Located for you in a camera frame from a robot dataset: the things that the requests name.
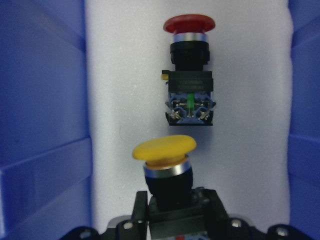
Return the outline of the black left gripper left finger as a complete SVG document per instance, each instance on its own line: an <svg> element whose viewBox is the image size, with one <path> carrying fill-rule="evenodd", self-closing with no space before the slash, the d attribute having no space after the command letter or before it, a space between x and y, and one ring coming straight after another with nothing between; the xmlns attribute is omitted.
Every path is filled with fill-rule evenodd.
<svg viewBox="0 0 320 240"><path fill-rule="evenodd" d="M62 240L145 240L148 229L148 193L138 191L131 215L113 218L105 232L99 233L92 227L80 226L72 229Z"/></svg>

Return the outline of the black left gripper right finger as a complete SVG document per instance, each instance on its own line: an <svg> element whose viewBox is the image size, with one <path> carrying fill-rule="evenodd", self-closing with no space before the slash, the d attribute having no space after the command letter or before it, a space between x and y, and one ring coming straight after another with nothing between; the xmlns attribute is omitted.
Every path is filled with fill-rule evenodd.
<svg viewBox="0 0 320 240"><path fill-rule="evenodd" d="M229 215L215 190L198 188L197 193L204 198L204 226L210 240L312 239L306 233L287 224L272 225L266 232L262 232L246 220Z"/></svg>

